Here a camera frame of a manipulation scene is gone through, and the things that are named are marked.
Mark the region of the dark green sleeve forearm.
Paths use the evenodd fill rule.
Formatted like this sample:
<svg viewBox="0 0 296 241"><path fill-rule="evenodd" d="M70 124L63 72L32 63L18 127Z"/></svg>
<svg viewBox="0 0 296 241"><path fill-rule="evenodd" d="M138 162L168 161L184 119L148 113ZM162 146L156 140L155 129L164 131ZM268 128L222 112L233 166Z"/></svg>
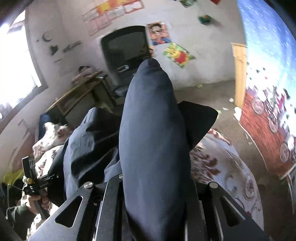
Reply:
<svg viewBox="0 0 296 241"><path fill-rule="evenodd" d="M6 210L6 219L22 240L27 239L28 229L35 217L36 214L32 213L25 203Z"/></svg>

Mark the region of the person's left hand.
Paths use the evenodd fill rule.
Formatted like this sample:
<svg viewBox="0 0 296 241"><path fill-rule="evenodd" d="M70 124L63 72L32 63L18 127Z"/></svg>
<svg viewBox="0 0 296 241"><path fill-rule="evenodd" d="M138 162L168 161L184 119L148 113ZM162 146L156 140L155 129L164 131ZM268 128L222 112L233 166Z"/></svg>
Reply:
<svg viewBox="0 0 296 241"><path fill-rule="evenodd" d="M46 193L42 195L33 195L33 196L27 195L25 205L29 209L29 211L32 212L33 214L39 213L36 206L36 204L38 204L38 201L41 201L40 206L43 209L48 210L50 208L50 201Z"/></svg>

